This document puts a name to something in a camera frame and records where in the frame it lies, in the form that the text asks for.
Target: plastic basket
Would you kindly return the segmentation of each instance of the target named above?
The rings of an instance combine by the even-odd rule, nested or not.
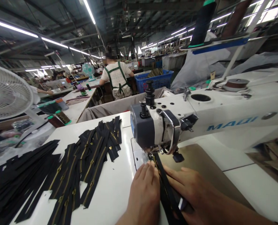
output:
[[[145,92],[146,88],[148,87],[146,81],[149,81],[149,80],[154,81],[152,84],[152,87],[154,89],[158,89],[158,88],[162,88],[162,87],[170,88],[170,81],[171,81],[171,77],[172,77],[172,74],[174,73],[174,71],[163,70],[163,73],[164,73],[163,75],[159,75],[156,77],[149,77],[149,78],[147,78],[149,73],[140,74],[140,75],[135,76],[137,90],[139,91],[139,93]]]

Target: white shirt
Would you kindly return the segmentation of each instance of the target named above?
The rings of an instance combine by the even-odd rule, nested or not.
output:
[[[34,86],[30,86],[31,90],[33,91],[33,104],[37,105],[40,102],[40,97],[38,95],[37,88]]]
[[[111,64],[109,64],[109,65],[107,65],[106,66],[106,68],[107,68],[107,70],[108,71],[110,71],[110,70],[112,70],[112,69],[115,69],[115,68],[117,68],[118,67],[118,62],[116,62],[116,63],[111,63]],[[130,74],[132,71],[127,67],[127,65],[124,63],[124,62],[120,62],[120,67],[121,67],[121,69],[122,69],[122,71],[123,71],[123,73],[124,73],[124,76],[125,75],[128,75],[128,74]],[[123,79],[124,80],[124,78],[123,78],[123,76],[122,76],[122,74],[121,74],[121,71],[118,69],[118,70],[116,70],[117,72],[115,72],[115,73],[111,73],[111,79],[112,79],[112,81],[114,81],[114,80],[116,80],[117,78],[119,78],[119,79]],[[101,76],[101,79],[102,80],[104,80],[104,81],[108,81],[109,80],[109,75],[108,75],[108,73],[107,73],[107,71],[104,69],[103,70],[103,72],[102,72],[102,76]]]

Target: white fan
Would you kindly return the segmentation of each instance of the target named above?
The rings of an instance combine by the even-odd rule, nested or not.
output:
[[[36,122],[21,138],[45,123],[43,118],[30,109],[32,105],[33,92],[30,85],[21,77],[0,67],[0,120],[26,113]]]

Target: electric fan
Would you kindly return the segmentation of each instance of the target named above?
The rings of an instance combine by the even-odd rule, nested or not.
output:
[[[11,71],[0,67],[0,120],[9,119],[26,113],[35,125],[23,133],[21,139],[39,128],[45,120],[34,113],[33,92],[30,85]]]
[[[89,79],[88,81],[94,81],[95,78],[93,77],[93,74],[94,74],[94,67],[92,65],[90,65],[89,63],[84,63],[83,66],[83,73],[86,74]]]

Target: maqi logo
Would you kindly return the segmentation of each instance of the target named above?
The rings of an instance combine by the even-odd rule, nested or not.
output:
[[[232,127],[232,126],[237,126],[237,125],[241,125],[241,124],[245,124],[245,123],[251,123],[253,121],[255,121],[258,117],[249,117],[249,118],[246,118],[246,119],[242,119],[240,120],[239,122],[237,121],[231,121],[231,122],[228,122],[227,124],[218,124],[217,126],[209,126],[207,131],[211,131],[211,130],[216,130],[216,129],[220,129],[220,128],[226,128],[226,127]]]

